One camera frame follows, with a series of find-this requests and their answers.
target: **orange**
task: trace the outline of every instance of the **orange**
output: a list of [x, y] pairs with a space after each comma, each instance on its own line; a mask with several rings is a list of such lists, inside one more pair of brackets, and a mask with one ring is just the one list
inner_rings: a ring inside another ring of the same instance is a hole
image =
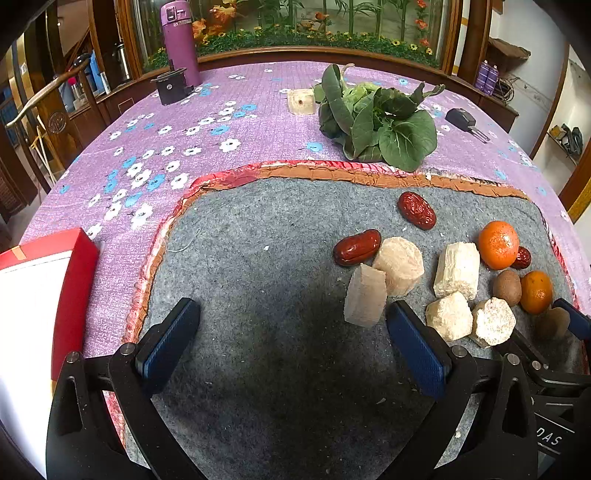
[[521, 306], [527, 313], [542, 313], [552, 302], [552, 281], [540, 270], [533, 270], [521, 279]]
[[508, 223], [494, 221], [480, 232], [478, 250], [486, 265], [493, 270], [503, 270], [517, 258], [519, 237]]

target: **gray felt mat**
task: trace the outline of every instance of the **gray felt mat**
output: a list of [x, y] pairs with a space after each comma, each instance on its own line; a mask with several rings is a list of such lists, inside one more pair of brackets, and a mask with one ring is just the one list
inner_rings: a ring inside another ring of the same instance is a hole
[[[400, 216], [401, 189], [296, 179], [207, 193], [175, 224], [142, 333], [180, 297], [201, 301], [197, 338], [152, 400], [208, 478], [373, 479], [428, 412], [431, 400], [391, 348], [384, 322], [363, 329], [343, 321], [352, 269], [334, 264], [332, 248], [344, 236], [377, 228], [383, 238], [403, 236], [421, 249], [425, 275], [405, 299], [423, 320], [435, 300], [442, 247], [475, 241], [492, 220], [511, 223], [532, 252], [529, 270], [547, 272], [555, 296], [571, 299], [535, 205], [410, 190], [437, 212], [434, 229], [424, 232]], [[475, 302], [490, 298], [495, 276], [481, 264]], [[513, 311], [529, 336], [531, 319], [520, 307]], [[491, 355], [470, 340], [457, 343]], [[552, 368], [580, 370], [574, 338], [540, 348]], [[475, 405], [444, 461], [457, 454]], [[130, 437], [129, 454], [142, 462]]]

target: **floral tablecloth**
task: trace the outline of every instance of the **floral tablecloth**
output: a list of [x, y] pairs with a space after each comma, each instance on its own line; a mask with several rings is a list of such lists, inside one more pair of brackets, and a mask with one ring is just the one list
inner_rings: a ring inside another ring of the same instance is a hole
[[[290, 89], [320, 81], [324, 63], [250, 64], [204, 72], [187, 99], [162, 106], [157, 92], [127, 110], [76, 159], [40, 206], [22, 242], [82, 227], [100, 248], [86, 321], [84, 354], [121, 343], [140, 269], [161, 220], [200, 177], [277, 160], [344, 160], [315, 115], [287, 110]], [[410, 93], [418, 79], [349, 68], [346, 81], [370, 81]], [[462, 107], [492, 141], [480, 142], [445, 120]], [[591, 271], [574, 227], [540, 171], [474, 103], [453, 92], [428, 98], [438, 147], [421, 171], [505, 183], [540, 208], [563, 256], [580, 307], [591, 313]]]

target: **blue gripper pad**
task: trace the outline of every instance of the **blue gripper pad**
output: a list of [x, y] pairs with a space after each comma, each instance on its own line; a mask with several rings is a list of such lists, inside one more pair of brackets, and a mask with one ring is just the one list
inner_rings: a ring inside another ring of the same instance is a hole
[[139, 343], [135, 367], [142, 377], [142, 389], [148, 396], [161, 393], [173, 374], [178, 360], [199, 328], [201, 308], [182, 298], [163, 322], [153, 325]]
[[402, 353], [423, 394], [435, 400], [442, 398], [451, 369], [451, 361], [446, 355], [447, 344], [437, 332], [425, 326], [402, 300], [388, 308], [386, 326], [392, 344]]
[[570, 316], [569, 330], [579, 340], [590, 340], [591, 339], [591, 323], [589, 318], [583, 315], [576, 308], [574, 308], [565, 299], [555, 300], [552, 304], [554, 308], [560, 307], [566, 310]]

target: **purple thermos bottle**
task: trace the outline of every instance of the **purple thermos bottle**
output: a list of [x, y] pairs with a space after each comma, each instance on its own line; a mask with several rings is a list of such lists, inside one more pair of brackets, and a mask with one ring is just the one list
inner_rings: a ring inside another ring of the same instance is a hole
[[187, 69], [184, 73], [187, 86], [199, 85], [201, 80], [189, 2], [177, 0], [163, 5], [160, 9], [160, 20], [169, 62], [172, 62], [175, 69]]

